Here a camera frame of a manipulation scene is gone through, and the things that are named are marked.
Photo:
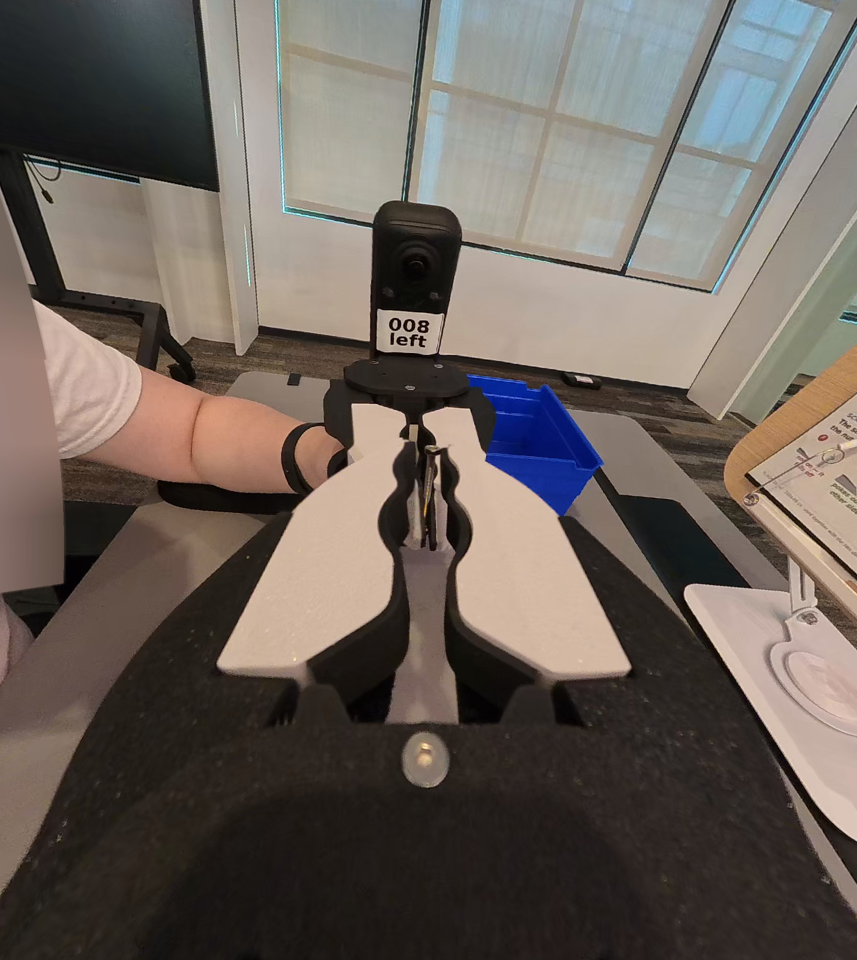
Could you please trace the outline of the large paned window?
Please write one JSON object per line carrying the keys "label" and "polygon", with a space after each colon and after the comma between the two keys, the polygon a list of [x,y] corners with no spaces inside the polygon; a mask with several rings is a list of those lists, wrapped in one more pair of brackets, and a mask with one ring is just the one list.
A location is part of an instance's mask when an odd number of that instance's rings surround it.
{"label": "large paned window", "polygon": [[850,1],[274,2],[286,211],[714,292],[857,38]]}

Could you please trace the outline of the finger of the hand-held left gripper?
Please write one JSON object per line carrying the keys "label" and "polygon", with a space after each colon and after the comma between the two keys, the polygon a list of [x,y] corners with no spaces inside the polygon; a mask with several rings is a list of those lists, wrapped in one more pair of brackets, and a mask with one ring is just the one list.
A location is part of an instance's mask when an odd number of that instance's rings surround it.
{"label": "finger of the hand-held left gripper", "polygon": [[402,411],[375,403],[353,404],[353,462],[390,470],[403,451],[408,420]]}
{"label": "finger of the hand-held left gripper", "polygon": [[431,445],[446,451],[450,460],[484,460],[473,414],[461,407],[442,407],[424,414]]}

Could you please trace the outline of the white board stand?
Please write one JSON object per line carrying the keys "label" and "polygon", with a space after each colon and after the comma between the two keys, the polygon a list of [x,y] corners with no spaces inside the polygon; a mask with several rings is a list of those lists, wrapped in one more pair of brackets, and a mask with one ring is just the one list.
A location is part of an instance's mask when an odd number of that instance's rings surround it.
{"label": "white board stand", "polygon": [[817,808],[857,842],[857,649],[794,558],[789,588],[694,583],[689,610]]}

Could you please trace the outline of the person's left forearm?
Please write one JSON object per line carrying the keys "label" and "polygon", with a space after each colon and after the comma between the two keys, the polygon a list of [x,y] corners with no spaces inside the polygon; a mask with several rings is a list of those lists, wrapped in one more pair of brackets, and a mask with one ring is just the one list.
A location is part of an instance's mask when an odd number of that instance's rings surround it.
{"label": "person's left forearm", "polygon": [[101,452],[160,481],[290,493],[282,450],[299,426],[264,404],[209,395],[147,371],[134,413]]}

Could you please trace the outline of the black monitor screen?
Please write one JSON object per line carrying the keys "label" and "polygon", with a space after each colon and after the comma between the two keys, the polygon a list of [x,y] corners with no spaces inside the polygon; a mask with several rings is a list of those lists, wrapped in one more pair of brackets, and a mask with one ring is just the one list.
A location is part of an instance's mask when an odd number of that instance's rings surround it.
{"label": "black monitor screen", "polygon": [[0,1],[0,149],[219,191],[200,3]]}

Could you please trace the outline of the wooden instruction board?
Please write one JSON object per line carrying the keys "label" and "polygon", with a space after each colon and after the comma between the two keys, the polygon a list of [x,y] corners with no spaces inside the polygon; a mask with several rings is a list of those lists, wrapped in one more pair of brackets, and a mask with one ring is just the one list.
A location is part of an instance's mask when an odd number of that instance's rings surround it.
{"label": "wooden instruction board", "polygon": [[857,343],[736,445],[724,485],[857,620]]}

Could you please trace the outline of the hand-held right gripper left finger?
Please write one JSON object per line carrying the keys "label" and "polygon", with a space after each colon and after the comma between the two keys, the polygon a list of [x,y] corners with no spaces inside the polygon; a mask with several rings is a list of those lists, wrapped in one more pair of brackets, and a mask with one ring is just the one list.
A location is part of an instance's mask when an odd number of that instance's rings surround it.
{"label": "hand-held right gripper left finger", "polygon": [[327,685],[350,706],[408,653],[402,547],[411,444],[389,440],[291,513],[216,666],[223,674]]}

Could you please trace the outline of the person's left hand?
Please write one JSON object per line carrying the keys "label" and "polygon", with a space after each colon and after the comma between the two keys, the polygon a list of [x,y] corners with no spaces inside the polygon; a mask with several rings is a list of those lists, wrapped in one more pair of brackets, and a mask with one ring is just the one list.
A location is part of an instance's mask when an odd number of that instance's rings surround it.
{"label": "person's left hand", "polygon": [[347,452],[343,444],[331,436],[324,425],[307,429],[297,440],[295,462],[306,486],[320,487],[330,476],[330,466],[344,462]]}

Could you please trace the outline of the blue plastic bin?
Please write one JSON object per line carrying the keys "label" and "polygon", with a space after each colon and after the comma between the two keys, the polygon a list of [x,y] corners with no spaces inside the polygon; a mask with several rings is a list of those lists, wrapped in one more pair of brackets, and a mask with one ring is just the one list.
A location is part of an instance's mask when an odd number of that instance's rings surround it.
{"label": "blue plastic bin", "polygon": [[548,385],[470,374],[494,408],[486,460],[517,479],[562,517],[603,460]]}

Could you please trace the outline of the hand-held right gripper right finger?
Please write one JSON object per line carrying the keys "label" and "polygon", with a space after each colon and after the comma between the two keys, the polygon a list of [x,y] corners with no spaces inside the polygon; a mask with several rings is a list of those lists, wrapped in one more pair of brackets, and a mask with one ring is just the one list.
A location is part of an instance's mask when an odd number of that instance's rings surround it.
{"label": "hand-held right gripper right finger", "polygon": [[445,649],[465,689],[503,712],[516,691],[632,669],[569,537],[575,525],[467,443],[441,453],[453,557]]}

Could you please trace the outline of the black wrist rest pad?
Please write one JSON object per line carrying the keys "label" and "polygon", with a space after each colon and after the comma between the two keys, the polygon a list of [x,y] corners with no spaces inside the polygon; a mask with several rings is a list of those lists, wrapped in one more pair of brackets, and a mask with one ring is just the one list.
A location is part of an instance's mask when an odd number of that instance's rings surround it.
{"label": "black wrist rest pad", "polygon": [[296,493],[250,493],[169,481],[157,481],[156,488],[164,502],[199,512],[274,516],[293,511],[305,499]]}

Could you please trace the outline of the steel bolt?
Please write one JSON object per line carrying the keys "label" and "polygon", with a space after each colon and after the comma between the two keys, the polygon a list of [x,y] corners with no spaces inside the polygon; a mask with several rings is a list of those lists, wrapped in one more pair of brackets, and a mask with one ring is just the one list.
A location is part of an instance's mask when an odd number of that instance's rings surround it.
{"label": "steel bolt", "polygon": [[447,542],[447,507],[443,496],[442,453],[436,459],[422,457],[422,547],[436,552]]}

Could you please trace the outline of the black monitor stand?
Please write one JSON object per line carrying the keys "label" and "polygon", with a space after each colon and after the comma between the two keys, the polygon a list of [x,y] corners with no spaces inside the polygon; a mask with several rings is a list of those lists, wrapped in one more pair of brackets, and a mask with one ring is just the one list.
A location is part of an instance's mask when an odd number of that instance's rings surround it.
{"label": "black monitor stand", "polygon": [[171,378],[184,384],[195,382],[193,358],[172,336],[167,311],[159,302],[71,290],[66,286],[42,210],[30,184],[26,157],[1,147],[0,191],[30,267],[34,279],[30,291],[37,302],[132,320],[140,329],[135,355],[138,365],[155,371],[160,352],[165,352],[172,359],[168,367]]}

